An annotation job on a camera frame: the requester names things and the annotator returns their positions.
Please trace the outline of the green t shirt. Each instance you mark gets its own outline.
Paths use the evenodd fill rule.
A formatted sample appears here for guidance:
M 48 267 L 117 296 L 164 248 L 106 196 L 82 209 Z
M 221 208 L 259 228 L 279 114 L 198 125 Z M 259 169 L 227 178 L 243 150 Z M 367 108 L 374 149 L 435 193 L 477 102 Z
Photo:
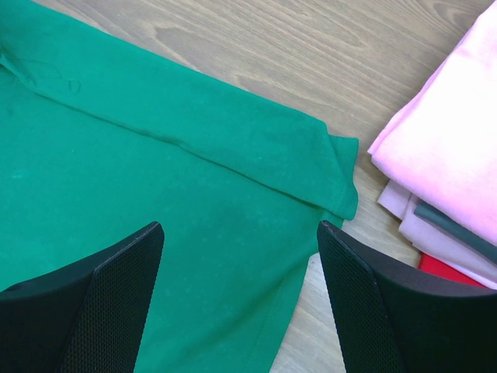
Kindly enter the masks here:
M 151 221 L 139 372 L 267 372 L 359 142 L 31 1 L 1 3 L 1 283 Z

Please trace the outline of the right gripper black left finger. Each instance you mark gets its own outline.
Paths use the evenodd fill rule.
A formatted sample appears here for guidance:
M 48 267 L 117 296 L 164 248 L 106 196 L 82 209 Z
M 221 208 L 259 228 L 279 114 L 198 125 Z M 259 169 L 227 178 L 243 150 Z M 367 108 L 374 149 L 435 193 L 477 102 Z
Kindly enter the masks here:
M 165 234 L 157 222 L 1 293 L 3 372 L 132 372 Z

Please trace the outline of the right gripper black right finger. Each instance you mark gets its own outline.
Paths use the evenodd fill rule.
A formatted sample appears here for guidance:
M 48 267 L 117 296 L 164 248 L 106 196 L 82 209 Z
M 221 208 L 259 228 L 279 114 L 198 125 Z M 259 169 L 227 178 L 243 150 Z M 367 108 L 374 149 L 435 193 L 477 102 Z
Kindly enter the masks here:
M 494 372 L 496 292 L 387 256 L 321 221 L 318 251 L 347 372 Z

